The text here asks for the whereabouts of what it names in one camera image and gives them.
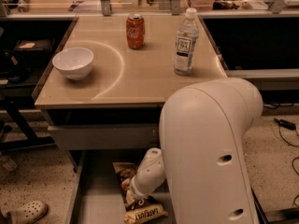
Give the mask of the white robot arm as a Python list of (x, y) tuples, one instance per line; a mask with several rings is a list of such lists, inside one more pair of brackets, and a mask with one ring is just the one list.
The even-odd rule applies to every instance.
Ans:
[(166, 181), (177, 224), (259, 224), (242, 136), (262, 115), (257, 88), (227, 77), (173, 93), (150, 149), (130, 184), (141, 200)]

